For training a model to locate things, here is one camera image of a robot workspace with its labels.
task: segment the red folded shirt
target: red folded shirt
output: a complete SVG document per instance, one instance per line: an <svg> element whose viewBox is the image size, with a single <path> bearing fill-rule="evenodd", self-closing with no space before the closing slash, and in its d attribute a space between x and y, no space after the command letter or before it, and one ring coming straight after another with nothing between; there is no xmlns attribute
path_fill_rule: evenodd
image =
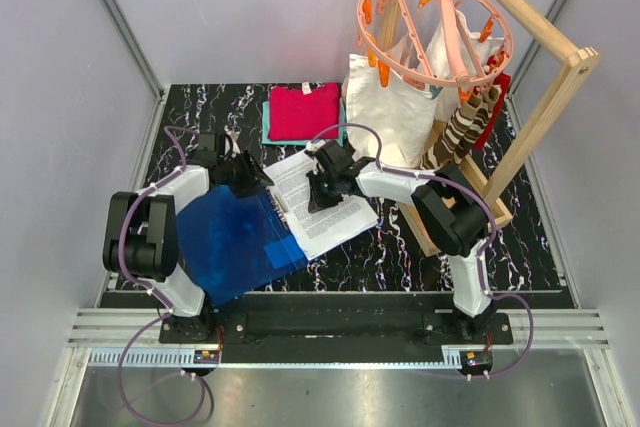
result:
<svg viewBox="0 0 640 427"><path fill-rule="evenodd" d="M331 83L310 94L302 90L274 87L269 97L270 140L310 140L318 132L340 122L340 89ZM322 134L337 139L338 129Z"/></svg>

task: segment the wooden clothes rack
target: wooden clothes rack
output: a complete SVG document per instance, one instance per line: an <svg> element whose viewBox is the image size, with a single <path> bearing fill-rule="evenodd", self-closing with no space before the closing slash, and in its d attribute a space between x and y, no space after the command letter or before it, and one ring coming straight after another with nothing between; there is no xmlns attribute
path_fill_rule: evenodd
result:
<svg viewBox="0 0 640 427"><path fill-rule="evenodd" d="M487 180L469 156L460 166L471 185L480 192L487 204L491 206L498 227L504 227L511 221L512 215L500 200L500 194L517 175L529 155L533 152L533 149L542 140L542 137L591 74L600 61L600 55L591 47L584 49L576 47L527 0L495 1L560 62L560 71L551 82L551 85L549 85L491 177ZM384 50L388 50L393 44L398 16L398 3L395 0L391 0L383 13L379 36L379 45ZM435 125L434 132L432 132L427 141L427 147L435 140L439 129L442 128L443 125ZM426 255L437 253L438 250L431 243L416 209L409 205L401 204L400 210Z"/></svg>

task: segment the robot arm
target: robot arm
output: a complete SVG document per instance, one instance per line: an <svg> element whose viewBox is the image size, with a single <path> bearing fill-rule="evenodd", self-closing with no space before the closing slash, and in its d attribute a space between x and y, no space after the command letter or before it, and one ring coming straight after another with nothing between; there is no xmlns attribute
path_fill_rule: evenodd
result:
<svg viewBox="0 0 640 427"><path fill-rule="evenodd" d="M177 214L218 185L228 185L237 197L273 185L251 154L241 152L225 134L203 132L184 172L148 195L136 210L124 246L128 270L174 305L173 316L201 318L202 330L213 329L212 303L178 263ZM119 236L130 206L146 189L118 192L111 198L103 249L103 264L120 273Z"/></svg>
<svg viewBox="0 0 640 427"><path fill-rule="evenodd" d="M310 212L337 205L343 195L383 197L415 206L429 237L448 256L455 307L467 318L471 330L474 325L486 323L494 309L491 299L483 292L482 285L488 285L488 282L486 269L482 268L481 274L478 268L478 250L488 235L488 219L473 199L437 181L418 178L411 170L406 170L408 175L400 175L381 171L372 158L354 161L334 141L308 155L317 160L316 170L308 174ZM455 165L429 173L473 191ZM449 208L445 199L453 199L453 207ZM484 255L480 260L484 267Z"/></svg>

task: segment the teal folded cloth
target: teal folded cloth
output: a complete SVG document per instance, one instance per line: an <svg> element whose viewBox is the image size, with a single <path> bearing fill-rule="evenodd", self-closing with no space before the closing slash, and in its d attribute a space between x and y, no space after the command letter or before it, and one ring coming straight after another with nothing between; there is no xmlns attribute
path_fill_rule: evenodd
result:
<svg viewBox="0 0 640 427"><path fill-rule="evenodd" d="M269 120L269 101L262 103L262 145L307 145L309 140L270 140L269 129L271 129L271 121ZM347 121L347 115L344 108L344 103L340 99L340 123ZM346 127L340 127L338 138L336 139L340 145L344 144L344 139L347 138Z"/></svg>

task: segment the red cloth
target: red cloth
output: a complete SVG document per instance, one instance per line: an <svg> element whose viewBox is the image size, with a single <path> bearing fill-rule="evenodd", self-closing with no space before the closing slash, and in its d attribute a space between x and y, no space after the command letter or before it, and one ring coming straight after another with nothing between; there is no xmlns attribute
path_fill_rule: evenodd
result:
<svg viewBox="0 0 640 427"><path fill-rule="evenodd" d="M274 87L269 98L270 140L310 140L318 132L340 122L340 88L331 83L310 94ZM337 139L338 129L322 135Z"/></svg>
<svg viewBox="0 0 640 427"><path fill-rule="evenodd" d="M507 95L509 86L511 85L511 76L503 72L495 78L493 85L499 85L502 91L500 92L498 102L496 102L496 105L493 107L493 112L491 113L491 118L489 119L487 127L484 129L484 132L480 134L476 143L473 144L473 148L475 150L482 150L484 145L487 143L487 140L489 140L489 136L491 135L493 127L496 125L496 121L500 115L500 109L502 109L502 105L504 104L504 98Z"/></svg>

